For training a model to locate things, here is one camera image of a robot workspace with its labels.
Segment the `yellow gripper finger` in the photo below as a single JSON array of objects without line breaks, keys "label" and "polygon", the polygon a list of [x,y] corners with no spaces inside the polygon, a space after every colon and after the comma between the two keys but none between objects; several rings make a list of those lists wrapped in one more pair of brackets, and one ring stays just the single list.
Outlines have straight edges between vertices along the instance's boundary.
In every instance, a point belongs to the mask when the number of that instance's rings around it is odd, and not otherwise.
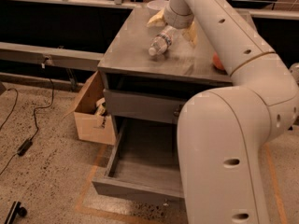
[{"label": "yellow gripper finger", "polygon": [[183,38],[189,42],[192,47],[195,47],[197,44],[197,30],[195,22],[193,21],[192,24],[185,29],[181,30],[181,34]]},{"label": "yellow gripper finger", "polygon": [[158,13],[153,15],[148,23],[148,27],[164,27],[166,26],[166,21],[164,19],[164,9],[160,10]]}]

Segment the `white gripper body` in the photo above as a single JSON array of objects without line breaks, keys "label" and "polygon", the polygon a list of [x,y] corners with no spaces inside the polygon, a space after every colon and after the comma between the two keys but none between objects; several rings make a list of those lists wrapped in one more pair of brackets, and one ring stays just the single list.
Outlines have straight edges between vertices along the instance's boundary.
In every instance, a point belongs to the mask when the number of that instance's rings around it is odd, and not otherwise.
[{"label": "white gripper body", "polygon": [[164,20],[166,23],[177,29],[185,29],[191,26],[193,22],[193,14],[179,15],[169,5],[164,9]]}]

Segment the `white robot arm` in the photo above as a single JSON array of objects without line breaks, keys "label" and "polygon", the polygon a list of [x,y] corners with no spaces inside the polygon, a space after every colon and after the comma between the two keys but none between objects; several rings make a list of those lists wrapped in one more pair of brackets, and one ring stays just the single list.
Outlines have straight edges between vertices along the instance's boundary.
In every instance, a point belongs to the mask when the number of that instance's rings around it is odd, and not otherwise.
[{"label": "white robot arm", "polygon": [[178,159],[189,224],[270,224],[259,149],[298,116],[286,65],[226,0],[169,0],[164,20],[198,21],[232,84],[194,95],[178,117]]}]

